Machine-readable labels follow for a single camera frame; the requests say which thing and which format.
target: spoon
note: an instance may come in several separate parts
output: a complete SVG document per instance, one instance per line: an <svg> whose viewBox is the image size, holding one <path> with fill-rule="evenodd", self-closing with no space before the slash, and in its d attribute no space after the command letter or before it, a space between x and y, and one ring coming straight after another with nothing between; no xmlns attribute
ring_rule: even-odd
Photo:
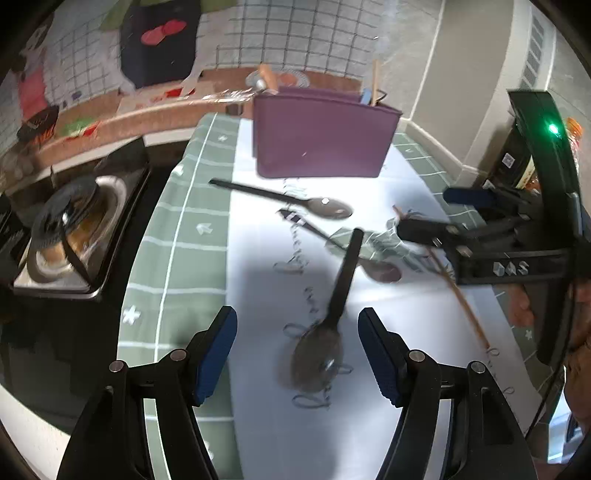
<svg viewBox="0 0 591 480"><path fill-rule="evenodd" d="M345 310L362 243L363 230L356 228L345 253L326 317L309 329L295 346L291 357L291 380L301 392L323 391L339 373L343 363L343 341L337 325Z"/></svg>
<svg viewBox="0 0 591 480"><path fill-rule="evenodd" d="M278 212L284 219L289 220L296 225L299 225L302 228L305 228L309 232L315 233L319 237L323 238L327 242L330 242L332 245L340 248L342 251L346 251L347 249L343 247L340 243L336 242L334 239L326 235L326 233L318 230L314 225L304 220L300 215L290 210L282 208ZM391 263L387 262L380 262L375 260L370 260L369 258L359 258L358 260L359 265L363 268L366 275L380 283L394 283L397 282L402 278L402 274L396 265L392 265Z"/></svg>
<svg viewBox="0 0 591 480"><path fill-rule="evenodd" d="M250 187L241 183L232 183L231 181L222 179L211 179L209 180L209 183L223 189L238 190L239 192L250 193L251 195L257 195L271 200L278 200L279 202L300 205L306 208L310 213L322 218L342 219L350 217L353 214L353 209L349 205L326 197L315 197L304 200L292 197L291 195L285 195L284 193Z"/></svg>

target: stove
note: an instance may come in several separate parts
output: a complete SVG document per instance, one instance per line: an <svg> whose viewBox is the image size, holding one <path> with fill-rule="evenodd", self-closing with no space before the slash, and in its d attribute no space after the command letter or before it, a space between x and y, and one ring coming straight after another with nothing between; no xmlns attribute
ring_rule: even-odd
<svg viewBox="0 0 591 480"><path fill-rule="evenodd" d="M74 175L49 192L34 216L14 293L65 299L100 295L149 173L138 138L100 160L92 172Z"/></svg>

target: black spoon handle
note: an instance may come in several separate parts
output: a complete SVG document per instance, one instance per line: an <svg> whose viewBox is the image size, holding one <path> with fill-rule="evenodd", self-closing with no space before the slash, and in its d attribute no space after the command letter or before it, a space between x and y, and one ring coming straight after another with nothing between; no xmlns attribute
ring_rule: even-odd
<svg viewBox="0 0 591 480"><path fill-rule="evenodd" d="M356 228L353 230L349 246L345 253L345 259L341 265L339 276L336 279L335 289L330 298L328 312L326 318L322 322L323 325L336 328L341 315L345 311L345 303L349 290L351 289L351 282L353 281L353 274L357 267L357 260L359 259L359 251L363 244L363 230Z"/></svg>
<svg viewBox="0 0 591 480"><path fill-rule="evenodd" d="M296 225L299 225L300 227L308 230L309 232L312 232L313 234L319 236L320 238L323 238L324 240L326 240L327 242L330 242L331 244L333 244L334 246L340 248L341 250L347 250L345 247L343 247L343 245L341 245L340 243L336 242L335 240L333 240L331 237L329 237L326 233L324 233L322 230L318 230L314 225L312 225L310 222L308 222L307 220L304 220L300 215L298 215L295 212L292 212L291 210L282 208L279 210L279 214L285 219L285 220L289 220L291 223L295 223Z"/></svg>
<svg viewBox="0 0 591 480"><path fill-rule="evenodd" d="M209 183L223 189L237 190L239 192L250 193L251 195L257 195L271 200L279 200L280 202L293 203L295 205L305 205L307 202L307 200L292 197L291 195L285 195L284 193L250 187L248 185L243 185L242 183L232 183L231 181L222 179L211 179L209 180Z"/></svg>

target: person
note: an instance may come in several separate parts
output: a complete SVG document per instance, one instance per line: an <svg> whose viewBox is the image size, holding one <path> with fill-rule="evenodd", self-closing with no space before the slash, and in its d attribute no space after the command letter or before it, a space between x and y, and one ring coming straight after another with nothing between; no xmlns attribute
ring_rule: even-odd
<svg viewBox="0 0 591 480"><path fill-rule="evenodd" d="M577 286L575 295L580 308L574 318L569 350L564 359L564 397L585 435L591 429L591 282ZM534 324L530 299L521 285L509 288L509 322L517 327L531 327ZM534 464L540 480L554 479L563 468L536 459Z"/></svg>

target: air vent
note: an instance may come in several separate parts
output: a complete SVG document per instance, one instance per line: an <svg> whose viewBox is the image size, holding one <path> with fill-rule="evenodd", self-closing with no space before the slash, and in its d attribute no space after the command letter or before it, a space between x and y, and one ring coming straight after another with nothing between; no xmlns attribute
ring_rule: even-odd
<svg viewBox="0 0 591 480"><path fill-rule="evenodd" d="M535 86L535 81L537 80L534 71L528 66L525 66L523 71L523 77L527 80L527 82L533 87Z"/></svg>
<svg viewBox="0 0 591 480"><path fill-rule="evenodd" d="M540 69L540 62L535 59L531 52L528 52L527 54L527 64L534 72L538 73L538 70Z"/></svg>
<svg viewBox="0 0 591 480"><path fill-rule="evenodd" d="M542 59L542 50L541 50L541 48L539 48L538 44L534 41L533 38L530 41L530 51L532 51L534 53L534 55L538 58L538 60Z"/></svg>
<svg viewBox="0 0 591 480"><path fill-rule="evenodd" d="M542 35L540 35L540 33L535 28L531 29L531 36L538 43L538 45L540 47L542 47L544 45L544 39L543 39Z"/></svg>
<svg viewBox="0 0 591 480"><path fill-rule="evenodd" d="M544 27L542 27L542 24L540 23L540 21L536 17L533 17L531 22L532 22L533 26L538 29L538 32L540 32L540 35L542 35L542 37L543 37L544 36Z"/></svg>
<svg viewBox="0 0 591 480"><path fill-rule="evenodd" d="M531 17L530 48L523 68L523 75L519 83L520 89L535 88L538 72L542 62L542 48L544 47L544 27L536 17Z"/></svg>

